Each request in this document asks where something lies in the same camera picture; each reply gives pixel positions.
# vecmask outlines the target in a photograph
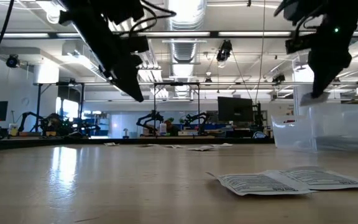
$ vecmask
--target ceiling pipe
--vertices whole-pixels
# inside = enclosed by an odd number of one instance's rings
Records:
[[[164,3],[169,10],[177,13],[175,17],[167,20],[169,31],[195,31],[202,28],[206,12],[206,0],[165,0]],[[172,65],[173,75],[180,77],[176,81],[190,81],[190,77],[193,75],[193,64],[197,57],[197,50],[197,42],[183,43],[174,41],[170,44],[172,63],[178,63]],[[188,96],[189,90],[188,86],[175,87],[176,94],[182,97]]]

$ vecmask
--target monitor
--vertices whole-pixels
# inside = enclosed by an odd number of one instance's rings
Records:
[[[254,111],[252,100],[218,97],[218,118],[220,121],[253,122]]]

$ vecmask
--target clear plastic bin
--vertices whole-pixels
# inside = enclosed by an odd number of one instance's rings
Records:
[[[358,105],[312,106],[310,118],[314,150],[358,150]]]
[[[272,116],[272,124],[278,148],[358,151],[358,105],[316,105],[307,116]]]
[[[277,148],[312,149],[310,119],[306,116],[272,116]]]

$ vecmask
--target desk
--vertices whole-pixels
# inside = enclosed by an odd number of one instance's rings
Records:
[[[358,190],[238,197],[205,174],[295,166],[358,177],[358,154],[271,144],[205,152],[133,145],[3,150],[0,224],[358,224]]]

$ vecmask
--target window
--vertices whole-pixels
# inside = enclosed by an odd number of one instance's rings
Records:
[[[77,118],[78,103],[70,100],[63,100],[63,115],[67,118]]]
[[[61,108],[62,108],[62,99],[58,97],[56,98],[56,114],[60,114]]]

